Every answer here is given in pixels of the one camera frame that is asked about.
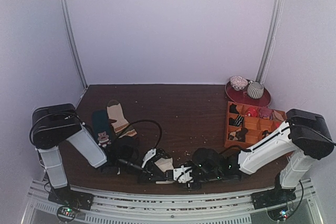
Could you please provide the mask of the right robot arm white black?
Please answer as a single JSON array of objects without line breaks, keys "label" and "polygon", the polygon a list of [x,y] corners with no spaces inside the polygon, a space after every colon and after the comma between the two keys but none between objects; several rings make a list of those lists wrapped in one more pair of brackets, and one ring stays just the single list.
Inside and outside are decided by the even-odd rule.
[{"label": "right robot arm white black", "polygon": [[335,147],[323,116],[298,109],[291,109],[286,115],[287,119],[276,130],[256,144],[229,157],[210,148],[199,148],[190,166],[167,170],[165,179],[181,184],[241,179],[243,174],[251,175],[291,153],[289,164],[269,192],[272,203],[281,203],[312,164],[330,155]]}]

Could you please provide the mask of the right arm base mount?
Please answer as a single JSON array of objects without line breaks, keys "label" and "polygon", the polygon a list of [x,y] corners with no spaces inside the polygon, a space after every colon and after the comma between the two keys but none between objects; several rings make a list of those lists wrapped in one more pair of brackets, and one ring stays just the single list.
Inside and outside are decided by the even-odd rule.
[{"label": "right arm base mount", "polygon": [[285,204],[288,200],[295,199],[295,188],[285,189],[280,184],[276,184],[273,189],[251,194],[251,201],[255,210]]}]

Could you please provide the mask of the cream white sock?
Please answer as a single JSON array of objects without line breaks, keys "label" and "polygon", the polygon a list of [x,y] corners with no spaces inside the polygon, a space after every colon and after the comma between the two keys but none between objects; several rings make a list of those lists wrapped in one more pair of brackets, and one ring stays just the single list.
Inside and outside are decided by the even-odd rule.
[{"label": "cream white sock", "polygon": [[[173,170],[173,158],[160,158],[155,162],[155,165],[162,171],[167,172],[168,170]],[[166,180],[166,181],[157,181],[155,182],[158,185],[164,185],[164,184],[172,184],[174,183],[174,180]]]}]

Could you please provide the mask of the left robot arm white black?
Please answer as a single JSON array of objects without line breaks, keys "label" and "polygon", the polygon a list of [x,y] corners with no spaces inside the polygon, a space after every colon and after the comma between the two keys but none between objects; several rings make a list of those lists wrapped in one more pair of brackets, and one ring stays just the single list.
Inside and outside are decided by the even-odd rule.
[{"label": "left robot arm white black", "polygon": [[79,117],[71,103],[37,108],[31,119],[29,140],[39,154],[56,198],[64,205],[71,205],[76,197],[67,187],[61,143],[70,143],[94,168],[122,162],[131,165],[131,158],[138,151],[133,127],[138,122],[130,123],[116,100],[92,114],[92,126]]}]

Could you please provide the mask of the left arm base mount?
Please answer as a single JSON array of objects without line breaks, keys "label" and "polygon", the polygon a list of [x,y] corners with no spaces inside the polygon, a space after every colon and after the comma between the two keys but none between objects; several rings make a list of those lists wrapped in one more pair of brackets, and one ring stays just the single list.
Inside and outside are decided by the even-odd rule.
[{"label": "left arm base mount", "polygon": [[93,194],[75,191],[69,187],[52,188],[48,196],[51,202],[80,210],[90,210],[93,198]]}]

